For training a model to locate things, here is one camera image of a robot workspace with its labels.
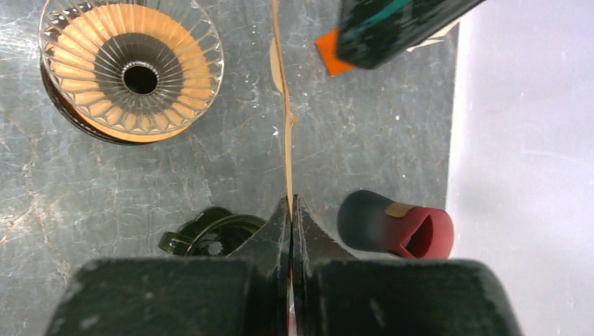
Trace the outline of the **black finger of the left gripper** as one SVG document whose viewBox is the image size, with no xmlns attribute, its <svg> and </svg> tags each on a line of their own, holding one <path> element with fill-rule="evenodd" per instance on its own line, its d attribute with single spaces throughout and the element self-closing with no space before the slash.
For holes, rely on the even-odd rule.
<svg viewBox="0 0 594 336">
<path fill-rule="evenodd" d="M 375 69 L 483 3 L 483 0 L 342 1 L 338 59 Z"/>
</svg>

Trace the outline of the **clear glass dripper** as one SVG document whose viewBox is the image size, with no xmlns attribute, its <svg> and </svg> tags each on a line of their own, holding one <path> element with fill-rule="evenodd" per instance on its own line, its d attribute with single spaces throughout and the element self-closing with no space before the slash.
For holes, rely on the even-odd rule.
<svg viewBox="0 0 594 336">
<path fill-rule="evenodd" d="M 47 1 L 39 50 L 65 110 L 118 142 L 186 130 L 223 79 L 221 39 L 196 1 Z"/>
</svg>

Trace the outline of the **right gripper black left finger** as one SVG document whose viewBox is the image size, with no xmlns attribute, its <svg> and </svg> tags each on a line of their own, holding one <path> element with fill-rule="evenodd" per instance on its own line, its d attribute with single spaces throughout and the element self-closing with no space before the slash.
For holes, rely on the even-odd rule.
<svg viewBox="0 0 594 336">
<path fill-rule="evenodd" d="M 286 335 L 289 205 L 226 257 L 102 258 L 69 280 L 47 335 Z"/>
</svg>

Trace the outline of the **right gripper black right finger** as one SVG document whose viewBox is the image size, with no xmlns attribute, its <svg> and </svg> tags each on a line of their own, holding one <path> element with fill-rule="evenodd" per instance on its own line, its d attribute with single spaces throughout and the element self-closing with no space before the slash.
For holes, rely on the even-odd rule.
<svg viewBox="0 0 594 336">
<path fill-rule="evenodd" d="M 293 203 L 298 335 L 520 335 L 500 280 L 467 259 L 400 258 L 333 239 Z"/>
</svg>

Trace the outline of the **orange coffee filter box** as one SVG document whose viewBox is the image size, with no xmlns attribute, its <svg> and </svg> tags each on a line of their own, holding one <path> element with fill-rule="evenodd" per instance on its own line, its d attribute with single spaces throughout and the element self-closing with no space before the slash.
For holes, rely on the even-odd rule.
<svg viewBox="0 0 594 336">
<path fill-rule="evenodd" d="M 445 35 L 447 35 L 448 32 L 452 28 L 456 27 L 459 24 L 460 20 L 461 20 L 460 18 L 454 20 L 450 24 L 446 25 L 444 28 L 440 29 L 439 31 L 437 31 L 436 33 L 431 35 L 429 38 L 427 38 L 423 42 L 407 48 L 406 51 L 408 53 L 411 53 L 418 48 L 422 48 L 425 46 L 430 46 L 435 43 L 443 42 Z M 316 48 L 320 54 L 322 62 L 324 63 L 324 66 L 326 67 L 326 70 L 328 71 L 329 75 L 332 77 L 337 76 L 339 74 L 343 74 L 351 69 L 356 68 L 355 65 L 349 64 L 347 62 L 344 62 L 344 61 L 338 59 L 338 56 L 336 53 L 336 49 L 337 49 L 337 45 L 338 45 L 337 40 L 338 40 L 338 30 L 334 29 L 334 30 L 330 31 L 329 33 L 323 35 L 322 37 L 318 38 L 315 41 L 315 45 L 316 45 Z"/>
</svg>

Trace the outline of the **brown paper coffee filter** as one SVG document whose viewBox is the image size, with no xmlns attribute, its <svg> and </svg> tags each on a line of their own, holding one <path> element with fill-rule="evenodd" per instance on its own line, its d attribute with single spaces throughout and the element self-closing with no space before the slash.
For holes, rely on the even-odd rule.
<svg viewBox="0 0 594 336">
<path fill-rule="evenodd" d="M 290 94 L 286 84 L 284 65 L 282 60 L 282 48 L 279 38 L 278 22 L 278 1 L 271 1 L 272 39 L 270 42 L 269 59 L 272 80 L 275 87 L 282 96 L 283 105 L 283 157 L 284 176 L 286 181 L 286 199 L 289 207 L 289 216 L 293 221 L 293 181 L 292 181 L 292 129 L 297 121 L 296 116 L 291 112 Z"/>
</svg>

